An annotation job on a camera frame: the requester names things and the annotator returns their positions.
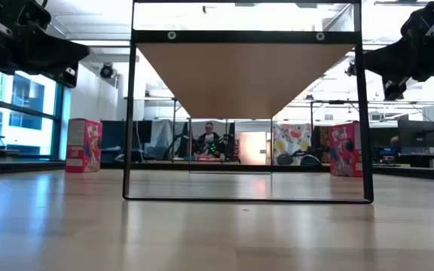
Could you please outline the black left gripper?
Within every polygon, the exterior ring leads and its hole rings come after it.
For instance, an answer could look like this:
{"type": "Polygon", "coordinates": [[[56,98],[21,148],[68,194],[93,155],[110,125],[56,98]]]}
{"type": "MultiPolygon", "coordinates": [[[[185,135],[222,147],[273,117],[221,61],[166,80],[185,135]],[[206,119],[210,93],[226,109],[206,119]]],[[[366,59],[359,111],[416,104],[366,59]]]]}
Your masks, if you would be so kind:
{"type": "Polygon", "coordinates": [[[90,48],[47,33],[48,0],[0,0],[0,72],[43,75],[75,87],[78,62],[90,48]]]}

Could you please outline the red Froot Loops cereal box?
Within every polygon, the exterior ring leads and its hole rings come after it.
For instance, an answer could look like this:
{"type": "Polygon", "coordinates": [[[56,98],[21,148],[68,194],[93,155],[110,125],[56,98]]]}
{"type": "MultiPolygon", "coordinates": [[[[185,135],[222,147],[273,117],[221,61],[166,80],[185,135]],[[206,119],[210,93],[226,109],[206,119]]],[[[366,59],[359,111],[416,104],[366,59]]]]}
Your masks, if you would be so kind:
{"type": "Polygon", "coordinates": [[[362,177],[362,143],[359,122],[329,128],[330,173],[362,177]]]}
{"type": "Polygon", "coordinates": [[[102,124],[84,118],[69,120],[66,171],[98,172],[101,165],[102,124]]]}

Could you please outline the black computer monitor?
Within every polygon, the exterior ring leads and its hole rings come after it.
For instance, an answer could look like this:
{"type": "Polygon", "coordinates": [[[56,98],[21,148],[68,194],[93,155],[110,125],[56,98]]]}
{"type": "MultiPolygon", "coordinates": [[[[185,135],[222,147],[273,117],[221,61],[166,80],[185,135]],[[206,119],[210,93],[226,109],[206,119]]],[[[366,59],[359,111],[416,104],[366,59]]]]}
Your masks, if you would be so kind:
{"type": "Polygon", "coordinates": [[[399,120],[399,144],[405,148],[434,148],[432,121],[399,120]]]}
{"type": "MultiPolygon", "coordinates": [[[[132,149],[151,142],[152,121],[134,121],[132,125],[132,149]]],[[[125,120],[102,121],[102,147],[125,148],[127,143],[127,122],[125,120]]]]}

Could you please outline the person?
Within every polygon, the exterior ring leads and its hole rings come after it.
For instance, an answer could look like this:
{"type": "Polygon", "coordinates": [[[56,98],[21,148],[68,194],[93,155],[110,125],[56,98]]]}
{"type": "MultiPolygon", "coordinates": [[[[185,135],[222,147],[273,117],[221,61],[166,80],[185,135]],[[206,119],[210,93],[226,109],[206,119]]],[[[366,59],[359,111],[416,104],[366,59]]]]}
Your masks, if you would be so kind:
{"type": "Polygon", "coordinates": [[[199,157],[223,160],[225,155],[220,142],[220,135],[214,131],[212,122],[205,123],[205,133],[197,138],[194,154],[199,157]]]}

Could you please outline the window with dark frame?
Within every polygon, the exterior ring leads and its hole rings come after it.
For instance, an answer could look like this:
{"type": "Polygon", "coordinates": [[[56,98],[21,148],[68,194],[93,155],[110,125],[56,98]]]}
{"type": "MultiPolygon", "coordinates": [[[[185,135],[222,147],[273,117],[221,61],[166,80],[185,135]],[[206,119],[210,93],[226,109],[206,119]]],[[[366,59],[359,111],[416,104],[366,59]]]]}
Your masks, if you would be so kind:
{"type": "Polygon", "coordinates": [[[63,86],[42,75],[0,72],[0,151],[8,159],[59,156],[63,86]]]}

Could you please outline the black metal rig frame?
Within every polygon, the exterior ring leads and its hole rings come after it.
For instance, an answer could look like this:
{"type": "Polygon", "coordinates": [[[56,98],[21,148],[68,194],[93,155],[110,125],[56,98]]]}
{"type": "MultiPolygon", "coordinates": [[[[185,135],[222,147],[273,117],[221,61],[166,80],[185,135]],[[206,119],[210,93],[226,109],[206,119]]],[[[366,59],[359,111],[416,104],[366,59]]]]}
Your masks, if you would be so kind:
{"type": "MultiPolygon", "coordinates": [[[[215,172],[329,172],[329,166],[255,166],[220,163],[135,163],[134,170],[173,170],[173,171],[215,171],[215,172]]],[[[0,162],[0,174],[21,172],[42,172],[65,169],[63,161],[19,161],[0,162]]],[[[434,169],[373,166],[372,172],[381,175],[394,175],[407,178],[434,180],[434,169]]]]}

